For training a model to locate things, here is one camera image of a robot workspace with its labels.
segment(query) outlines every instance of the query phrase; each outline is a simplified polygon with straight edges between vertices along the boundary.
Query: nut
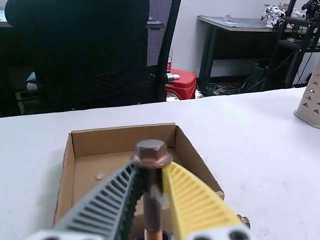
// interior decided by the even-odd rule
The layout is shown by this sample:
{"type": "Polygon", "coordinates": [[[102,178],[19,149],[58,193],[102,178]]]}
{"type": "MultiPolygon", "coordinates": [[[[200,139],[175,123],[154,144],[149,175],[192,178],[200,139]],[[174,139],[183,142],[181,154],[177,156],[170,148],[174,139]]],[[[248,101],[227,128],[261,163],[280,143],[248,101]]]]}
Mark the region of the nut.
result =
{"type": "Polygon", "coordinates": [[[246,225],[250,229],[250,222],[249,219],[246,216],[241,216],[240,214],[237,215],[241,221],[243,222],[244,225],[246,225]]]}
{"type": "Polygon", "coordinates": [[[131,163],[146,169],[159,169],[171,163],[171,154],[167,151],[167,145],[158,139],[147,139],[137,143],[135,155],[131,157],[131,163]]]}

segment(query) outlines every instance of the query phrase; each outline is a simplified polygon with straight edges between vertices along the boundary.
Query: white plastic container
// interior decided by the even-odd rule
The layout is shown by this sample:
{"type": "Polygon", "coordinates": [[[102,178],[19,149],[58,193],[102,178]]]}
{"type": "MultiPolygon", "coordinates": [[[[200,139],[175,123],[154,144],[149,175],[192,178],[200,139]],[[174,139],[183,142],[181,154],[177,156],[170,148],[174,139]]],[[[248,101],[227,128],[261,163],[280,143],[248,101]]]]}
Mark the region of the white plastic container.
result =
{"type": "Polygon", "coordinates": [[[320,60],[312,73],[294,115],[311,126],[320,129],[320,60]]]}

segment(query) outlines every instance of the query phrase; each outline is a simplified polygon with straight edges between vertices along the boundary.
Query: copper bolt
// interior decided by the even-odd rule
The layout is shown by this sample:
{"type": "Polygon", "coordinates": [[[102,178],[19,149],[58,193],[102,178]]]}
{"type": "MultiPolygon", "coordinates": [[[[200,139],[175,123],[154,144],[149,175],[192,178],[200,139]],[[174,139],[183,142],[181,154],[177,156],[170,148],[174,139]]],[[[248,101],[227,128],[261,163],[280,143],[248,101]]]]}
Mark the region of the copper bolt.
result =
{"type": "Polygon", "coordinates": [[[147,139],[137,143],[131,163],[144,169],[160,169],[173,160],[167,145],[158,139],[147,139]]]}
{"type": "Polygon", "coordinates": [[[237,216],[240,218],[242,223],[250,229],[251,226],[250,226],[249,219],[246,216],[241,216],[240,214],[238,214],[237,216]]]}
{"type": "Polygon", "coordinates": [[[138,142],[135,154],[131,157],[131,163],[141,168],[143,176],[144,240],[163,239],[162,205],[156,199],[152,188],[157,188],[161,184],[161,168],[171,163],[172,160],[173,157],[168,153],[167,145],[158,139],[138,142]]]}

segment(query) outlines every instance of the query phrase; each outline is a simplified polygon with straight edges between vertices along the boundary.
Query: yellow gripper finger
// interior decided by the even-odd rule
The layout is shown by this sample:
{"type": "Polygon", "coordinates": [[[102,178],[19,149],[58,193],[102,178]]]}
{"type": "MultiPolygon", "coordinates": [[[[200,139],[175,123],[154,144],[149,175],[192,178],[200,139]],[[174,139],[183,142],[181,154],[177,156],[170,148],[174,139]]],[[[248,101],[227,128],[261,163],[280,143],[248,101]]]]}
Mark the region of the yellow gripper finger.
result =
{"type": "Polygon", "coordinates": [[[203,181],[175,162],[162,169],[163,192],[168,195],[174,237],[241,225],[241,220],[203,181]]]}

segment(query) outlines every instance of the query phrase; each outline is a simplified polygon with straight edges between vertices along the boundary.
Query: cardboard tray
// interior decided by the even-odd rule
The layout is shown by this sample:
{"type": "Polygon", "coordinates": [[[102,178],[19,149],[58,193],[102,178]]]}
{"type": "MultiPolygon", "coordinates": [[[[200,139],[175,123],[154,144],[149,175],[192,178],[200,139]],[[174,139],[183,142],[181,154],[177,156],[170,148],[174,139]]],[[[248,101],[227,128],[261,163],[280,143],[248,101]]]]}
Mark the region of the cardboard tray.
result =
{"type": "MultiPolygon", "coordinates": [[[[72,131],[63,157],[63,172],[53,224],[57,223],[82,197],[117,169],[126,166],[137,142],[159,139],[168,146],[173,160],[198,176],[222,198],[224,193],[186,135],[174,123],[112,127],[72,131]]],[[[163,229],[172,233],[168,205],[162,208],[163,229]]],[[[139,200],[131,235],[143,235],[143,204],[139,200]]]]}

